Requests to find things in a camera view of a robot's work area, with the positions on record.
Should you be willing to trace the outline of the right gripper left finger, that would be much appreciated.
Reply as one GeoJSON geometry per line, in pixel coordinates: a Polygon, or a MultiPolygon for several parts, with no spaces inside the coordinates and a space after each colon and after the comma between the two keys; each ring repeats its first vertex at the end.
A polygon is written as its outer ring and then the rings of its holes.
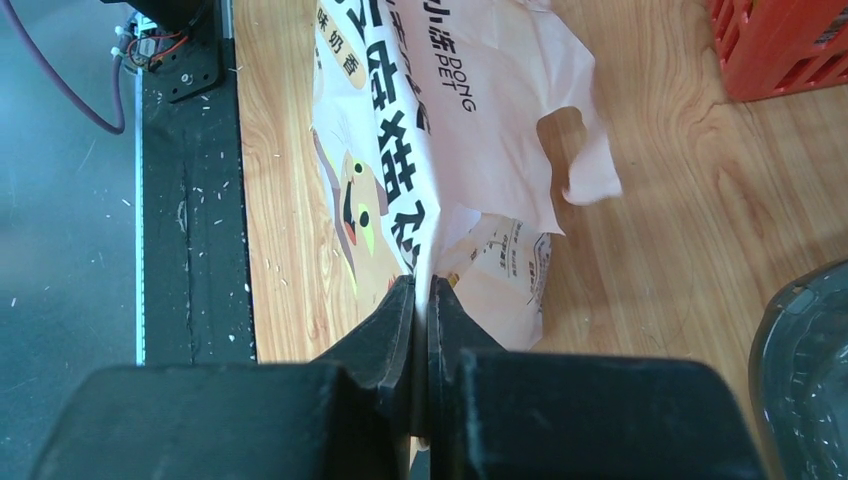
{"type": "Polygon", "coordinates": [[[120,366],[73,393],[35,479],[405,479],[411,278],[307,363],[120,366]]]}

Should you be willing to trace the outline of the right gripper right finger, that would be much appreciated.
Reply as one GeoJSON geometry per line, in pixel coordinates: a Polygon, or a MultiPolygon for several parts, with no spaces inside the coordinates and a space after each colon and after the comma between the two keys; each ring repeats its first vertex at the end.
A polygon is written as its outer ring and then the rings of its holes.
{"type": "Polygon", "coordinates": [[[508,351],[444,279],[428,303],[433,479],[762,479],[721,376],[688,360],[508,351]]]}

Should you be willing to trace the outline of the pink cat litter bag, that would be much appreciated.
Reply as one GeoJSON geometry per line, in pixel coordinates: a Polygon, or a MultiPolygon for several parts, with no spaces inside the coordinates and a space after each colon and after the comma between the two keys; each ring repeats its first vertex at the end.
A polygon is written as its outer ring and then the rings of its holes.
{"type": "Polygon", "coordinates": [[[595,60],[546,1],[320,1],[311,133],[361,317],[445,278],[500,345],[542,335],[552,167],[539,122],[578,112],[566,201],[618,196],[595,60]]]}

